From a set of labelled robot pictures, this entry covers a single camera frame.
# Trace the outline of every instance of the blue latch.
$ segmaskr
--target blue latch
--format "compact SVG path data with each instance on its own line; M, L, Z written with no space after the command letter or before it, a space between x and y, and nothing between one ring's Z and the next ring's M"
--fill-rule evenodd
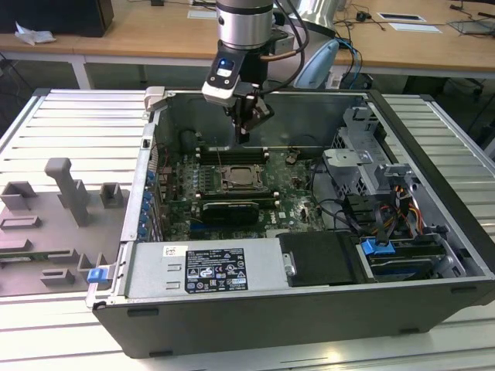
M376 238L368 238L361 243L365 255L371 254L395 254L394 246L392 242L387 245L377 245Z
M108 283L108 268L92 268L87 274L89 284L106 284Z

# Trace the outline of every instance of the motherboard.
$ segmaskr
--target motherboard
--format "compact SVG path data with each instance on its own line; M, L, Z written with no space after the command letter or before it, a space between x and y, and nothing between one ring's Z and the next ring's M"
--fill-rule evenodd
M171 155L162 167L165 240L276 237L325 230L312 159L296 151Z

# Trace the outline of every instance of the circuit board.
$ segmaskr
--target circuit board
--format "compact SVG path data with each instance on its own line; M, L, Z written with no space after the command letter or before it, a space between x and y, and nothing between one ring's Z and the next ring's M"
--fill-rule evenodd
M241 179L252 177L254 190L269 189L279 194L276 207L259 210L258 221L245 226L208 226L192 210L196 208L198 191L216 190L224 185L239 186L239 182L226 179L226 166L200 165L193 156L172 156L166 190L162 192L164 220L168 220L165 239L177 240L226 240L243 238L276 237L284 232L306 232L325 230L321 212L312 201L308 184L311 175L311 160L295 161L288 165L288 151L271 151L269 160L263 165L231 166L232 174L237 170Z

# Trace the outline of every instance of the blue chair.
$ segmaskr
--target blue chair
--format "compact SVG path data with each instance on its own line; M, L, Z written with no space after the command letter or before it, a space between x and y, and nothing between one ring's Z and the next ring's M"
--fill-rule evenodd
M294 87L300 89L317 89L327 78L330 68L339 51L339 42L335 39L323 45L302 68L294 80Z

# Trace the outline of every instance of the power supply label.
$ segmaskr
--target power supply label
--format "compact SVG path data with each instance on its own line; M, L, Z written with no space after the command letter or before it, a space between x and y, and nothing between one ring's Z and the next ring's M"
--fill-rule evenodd
M186 291L189 294L247 289L244 249L186 252Z

